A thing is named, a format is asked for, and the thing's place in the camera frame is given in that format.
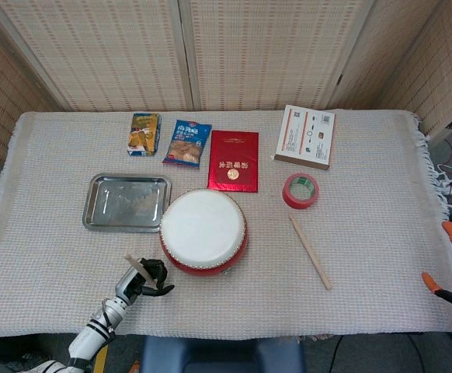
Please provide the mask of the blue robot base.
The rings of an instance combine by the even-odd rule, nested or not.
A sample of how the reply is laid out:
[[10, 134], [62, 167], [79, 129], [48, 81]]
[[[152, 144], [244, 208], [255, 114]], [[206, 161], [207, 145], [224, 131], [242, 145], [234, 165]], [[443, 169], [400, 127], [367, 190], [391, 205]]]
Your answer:
[[140, 373], [306, 373], [295, 336], [208, 340], [146, 336]]

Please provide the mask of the blue snack bag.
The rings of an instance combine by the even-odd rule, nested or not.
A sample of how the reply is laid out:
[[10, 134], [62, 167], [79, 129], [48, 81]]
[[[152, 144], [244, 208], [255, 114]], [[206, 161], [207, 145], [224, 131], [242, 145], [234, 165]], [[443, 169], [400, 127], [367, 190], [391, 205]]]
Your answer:
[[211, 133], [210, 124], [177, 120], [164, 164], [200, 167], [200, 159]]

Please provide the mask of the stainless steel tray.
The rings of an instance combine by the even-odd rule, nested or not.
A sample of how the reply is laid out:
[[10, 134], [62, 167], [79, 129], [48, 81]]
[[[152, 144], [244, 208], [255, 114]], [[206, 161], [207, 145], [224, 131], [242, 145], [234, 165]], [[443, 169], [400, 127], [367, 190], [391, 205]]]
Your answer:
[[100, 173], [89, 184], [82, 223], [97, 232], [156, 233], [170, 203], [162, 175]]

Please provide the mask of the yellow and blue snack box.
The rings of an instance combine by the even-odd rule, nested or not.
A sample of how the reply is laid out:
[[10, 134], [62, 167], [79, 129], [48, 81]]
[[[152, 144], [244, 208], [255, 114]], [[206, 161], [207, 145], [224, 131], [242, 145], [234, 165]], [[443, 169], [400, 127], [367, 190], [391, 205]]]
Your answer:
[[154, 156], [158, 151], [162, 117], [159, 113], [135, 113], [127, 144], [129, 156]]

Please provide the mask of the wooden drumstick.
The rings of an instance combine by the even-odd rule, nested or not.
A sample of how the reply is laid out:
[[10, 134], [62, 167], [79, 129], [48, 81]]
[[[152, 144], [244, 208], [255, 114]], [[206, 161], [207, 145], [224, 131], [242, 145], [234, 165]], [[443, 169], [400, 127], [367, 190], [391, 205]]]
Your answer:
[[332, 289], [331, 282], [330, 282], [328, 276], [326, 275], [324, 268], [322, 267], [317, 255], [315, 254], [314, 250], [312, 249], [311, 244], [308, 241], [308, 238], [303, 233], [300, 224], [298, 223], [298, 221], [292, 214], [289, 215], [289, 219], [290, 219], [290, 222], [293, 225], [294, 230], [297, 233], [306, 253], [308, 254], [308, 257], [310, 258], [316, 272], [318, 273], [318, 276], [320, 277], [320, 280], [322, 281], [325, 289], [327, 291], [330, 291]]
[[147, 287], [157, 289], [157, 284], [152, 276], [146, 271], [144, 266], [130, 254], [125, 254], [124, 259], [130, 263], [130, 265], [145, 279]]

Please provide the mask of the white woven tablecloth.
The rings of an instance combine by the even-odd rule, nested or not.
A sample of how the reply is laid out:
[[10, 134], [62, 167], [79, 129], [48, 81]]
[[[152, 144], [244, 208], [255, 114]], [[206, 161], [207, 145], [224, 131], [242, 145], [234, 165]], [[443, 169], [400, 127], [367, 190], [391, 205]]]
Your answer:
[[[247, 250], [227, 273], [190, 275], [168, 263], [175, 287], [140, 297], [120, 334], [248, 339], [382, 332], [452, 332], [452, 305], [421, 279], [452, 291], [447, 208], [433, 187], [426, 142], [413, 113], [337, 110], [330, 167], [311, 169], [316, 202], [294, 210], [282, 198], [300, 173], [277, 162], [282, 111], [162, 114], [158, 154], [132, 157], [132, 113], [24, 113], [0, 176], [0, 336], [76, 333], [128, 269], [124, 255], [163, 258], [156, 233], [94, 232], [82, 215], [100, 173], [159, 174], [172, 195], [207, 185], [198, 169], [162, 162], [177, 120], [259, 133], [259, 189], [233, 193]], [[300, 224], [332, 289], [327, 291], [289, 215]]]

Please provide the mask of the red tape roll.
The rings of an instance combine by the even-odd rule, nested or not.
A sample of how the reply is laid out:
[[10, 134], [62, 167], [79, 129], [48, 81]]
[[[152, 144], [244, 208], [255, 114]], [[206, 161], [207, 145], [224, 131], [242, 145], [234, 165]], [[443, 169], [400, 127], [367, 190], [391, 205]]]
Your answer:
[[282, 198], [289, 207], [303, 210], [316, 202], [319, 192], [319, 185], [312, 176], [296, 173], [285, 181]]

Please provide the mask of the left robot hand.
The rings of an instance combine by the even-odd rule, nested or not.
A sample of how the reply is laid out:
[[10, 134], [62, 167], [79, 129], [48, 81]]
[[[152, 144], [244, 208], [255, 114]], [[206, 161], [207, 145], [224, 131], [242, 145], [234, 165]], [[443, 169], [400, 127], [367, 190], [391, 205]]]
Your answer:
[[159, 297], [167, 295], [175, 287], [172, 284], [165, 284], [168, 271], [161, 260], [146, 260], [142, 258], [140, 264], [149, 273], [152, 280], [155, 281], [156, 288], [146, 285], [145, 278], [141, 276], [136, 268], [131, 266], [115, 287], [116, 296], [128, 305], [132, 305], [140, 295]]

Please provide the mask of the woven folding screen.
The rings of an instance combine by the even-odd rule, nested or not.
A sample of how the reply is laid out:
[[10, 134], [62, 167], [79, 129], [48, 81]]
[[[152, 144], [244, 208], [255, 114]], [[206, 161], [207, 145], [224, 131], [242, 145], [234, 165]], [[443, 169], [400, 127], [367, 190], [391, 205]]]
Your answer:
[[400, 109], [452, 128], [452, 0], [0, 0], [0, 162], [29, 111]]

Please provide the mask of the red drum with white skin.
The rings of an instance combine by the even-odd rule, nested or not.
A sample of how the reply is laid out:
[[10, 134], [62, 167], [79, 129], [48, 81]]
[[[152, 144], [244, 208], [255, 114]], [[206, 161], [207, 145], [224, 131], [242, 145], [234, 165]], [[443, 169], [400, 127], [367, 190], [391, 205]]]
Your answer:
[[214, 276], [233, 267], [249, 240], [245, 215], [227, 194], [191, 190], [162, 215], [159, 237], [164, 254], [181, 271]]

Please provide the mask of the red certificate booklet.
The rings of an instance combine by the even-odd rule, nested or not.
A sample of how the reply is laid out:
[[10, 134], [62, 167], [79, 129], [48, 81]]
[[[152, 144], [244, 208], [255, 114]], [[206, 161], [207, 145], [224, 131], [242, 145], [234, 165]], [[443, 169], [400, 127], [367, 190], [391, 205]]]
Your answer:
[[223, 192], [258, 192], [259, 133], [211, 133], [207, 188]]

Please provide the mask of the cardboard box with white label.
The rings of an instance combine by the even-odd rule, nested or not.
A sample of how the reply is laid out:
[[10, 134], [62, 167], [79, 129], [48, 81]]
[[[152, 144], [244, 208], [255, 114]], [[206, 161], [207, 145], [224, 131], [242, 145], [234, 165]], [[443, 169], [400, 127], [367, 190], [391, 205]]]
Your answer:
[[335, 113], [286, 105], [273, 158], [328, 170], [335, 124]]

